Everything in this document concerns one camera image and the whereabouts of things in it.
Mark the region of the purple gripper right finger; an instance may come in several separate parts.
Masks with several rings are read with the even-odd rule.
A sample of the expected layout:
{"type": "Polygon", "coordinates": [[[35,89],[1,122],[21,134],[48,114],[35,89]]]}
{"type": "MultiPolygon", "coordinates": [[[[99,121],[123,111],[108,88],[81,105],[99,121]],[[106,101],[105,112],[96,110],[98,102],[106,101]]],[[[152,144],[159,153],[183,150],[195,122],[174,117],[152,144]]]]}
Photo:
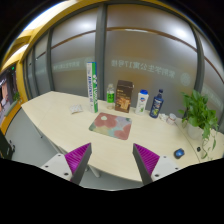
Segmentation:
{"type": "Polygon", "coordinates": [[[152,182],[152,172],[155,169],[160,156],[136,143],[133,144],[133,156],[143,185],[150,184],[152,182]]]}

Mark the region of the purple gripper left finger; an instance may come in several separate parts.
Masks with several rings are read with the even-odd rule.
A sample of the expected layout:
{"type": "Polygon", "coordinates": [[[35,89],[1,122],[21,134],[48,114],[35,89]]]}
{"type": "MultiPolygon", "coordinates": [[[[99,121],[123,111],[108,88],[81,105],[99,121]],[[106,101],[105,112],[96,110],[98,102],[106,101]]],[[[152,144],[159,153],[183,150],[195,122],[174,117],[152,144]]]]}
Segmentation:
{"type": "Polygon", "coordinates": [[[87,143],[65,155],[65,159],[72,172],[72,183],[76,185],[80,184],[91,154],[91,144],[87,143]]]}

